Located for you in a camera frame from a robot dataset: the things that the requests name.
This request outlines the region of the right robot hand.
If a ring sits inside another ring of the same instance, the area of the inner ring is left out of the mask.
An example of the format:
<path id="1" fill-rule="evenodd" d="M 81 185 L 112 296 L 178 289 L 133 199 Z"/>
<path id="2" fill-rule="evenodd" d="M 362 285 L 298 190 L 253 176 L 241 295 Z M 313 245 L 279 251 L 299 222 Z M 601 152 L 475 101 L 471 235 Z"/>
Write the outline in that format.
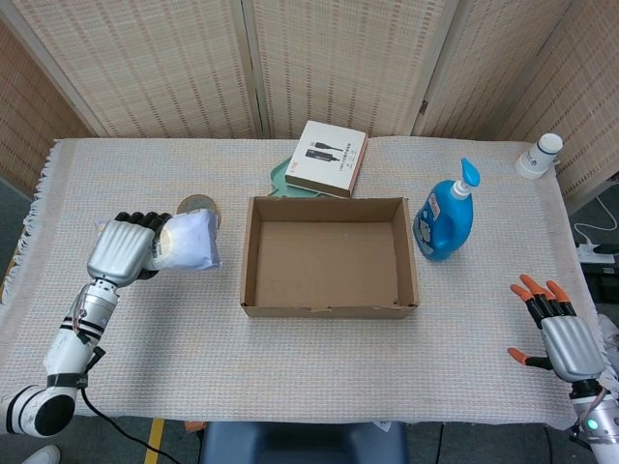
<path id="1" fill-rule="evenodd" d="M 605 363 L 589 326 L 579 317 L 568 294 L 554 281 L 539 284 L 530 275 L 519 276 L 511 290 L 526 305 L 538 328 L 545 355 L 535 357 L 510 347 L 508 354 L 518 363 L 552 370 L 573 384 L 601 377 Z"/>

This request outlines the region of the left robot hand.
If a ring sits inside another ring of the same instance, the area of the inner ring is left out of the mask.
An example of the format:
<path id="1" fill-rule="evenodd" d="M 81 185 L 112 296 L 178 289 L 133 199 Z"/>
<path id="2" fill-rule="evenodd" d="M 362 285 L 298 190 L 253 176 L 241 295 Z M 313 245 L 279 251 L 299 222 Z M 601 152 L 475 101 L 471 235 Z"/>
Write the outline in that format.
<path id="1" fill-rule="evenodd" d="M 118 288 L 154 277 L 158 271 L 147 267 L 152 246 L 171 218 L 169 213 L 118 213 L 98 237 L 87 263 L 88 275 Z"/>

